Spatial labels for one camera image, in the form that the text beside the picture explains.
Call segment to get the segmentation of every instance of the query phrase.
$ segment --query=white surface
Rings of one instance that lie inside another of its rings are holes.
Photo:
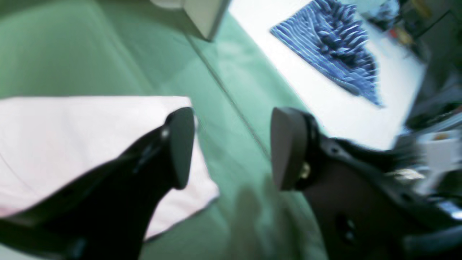
[[[0,216],[29,207],[85,171],[116,158],[139,137],[163,125],[168,114],[186,106],[191,103],[185,97],[1,101]],[[195,138],[188,185],[162,199],[146,236],[166,231],[218,194]]]
[[[447,135],[444,140],[434,140],[439,135]],[[433,173],[455,171],[459,168],[462,159],[461,133],[451,130],[439,133],[430,133],[421,136],[418,144],[425,158],[427,166]]]
[[[310,0],[234,0],[230,12],[311,109],[325,130],[375,149],[390,149],[419,90],[425,65],[372,28],[367,48],[376,57],[385,108],[354,97],[269,33]]]
[[[222,15],[222,6],[229,0],[186,0],[184,10],[205,37],[210,39],[214,34],[213,27]]]

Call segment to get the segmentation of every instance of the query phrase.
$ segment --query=blue ruffled cloth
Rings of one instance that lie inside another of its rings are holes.
[[[355,11],[336,0],[313,0],[271,33],[337,85],[382,106],[376,63]]]

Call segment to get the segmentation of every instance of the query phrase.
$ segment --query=white cloth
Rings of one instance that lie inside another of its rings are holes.
[[[168,114],[186,106],[191,106],[186,97],[0,101],[0,217],[32,206],[87,170],[114,159],[161,126]],[[162,199],[146,238],[203,209],[218,195],[196,137],[188,185]]]

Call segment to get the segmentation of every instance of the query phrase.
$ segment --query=pink towel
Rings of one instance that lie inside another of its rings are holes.
[[[0,101],[0,217],[32,206],[85,171],[117,157],[161,126],[169,113],[185,106],[191,106],[186,97]],[[146,238],[203,209],[218,195],[195,138],[188,185],[162,199]]]

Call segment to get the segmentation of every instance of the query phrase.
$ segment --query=green floor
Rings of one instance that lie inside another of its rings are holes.
[[[147,0],[0,0],[0,96],[86,95],[188,96],[196,110],[220,197],[141,259],[327,259],[309,206],[271,180],[272,108],[306,108],[231,15],[209,43]]]

